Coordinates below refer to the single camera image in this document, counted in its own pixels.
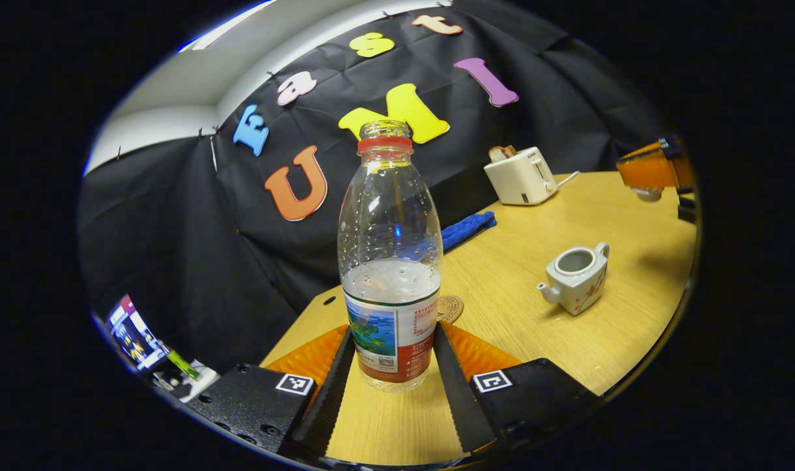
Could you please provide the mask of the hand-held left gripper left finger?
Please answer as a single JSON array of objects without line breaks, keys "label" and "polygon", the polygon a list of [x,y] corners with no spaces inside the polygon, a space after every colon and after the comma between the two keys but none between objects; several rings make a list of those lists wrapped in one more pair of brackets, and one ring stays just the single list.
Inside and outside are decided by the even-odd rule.
[{"label": "hand-held left gripper left finger", "polygon": [[353,356],[341,325],[265,368],[238,364],[187,406],[262,452],[317,460],[327,454]]}]

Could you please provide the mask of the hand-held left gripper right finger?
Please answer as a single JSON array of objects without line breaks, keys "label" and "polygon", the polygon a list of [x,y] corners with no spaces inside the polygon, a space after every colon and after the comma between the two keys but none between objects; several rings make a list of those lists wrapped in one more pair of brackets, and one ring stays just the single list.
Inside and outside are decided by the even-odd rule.
[{"label": "hand-held left gripper right finger", "polygon": [[436,325],[433,348],[464,452],[544,442],[601,406],[600,396],[551,360],[522,362],[447,322]]}]

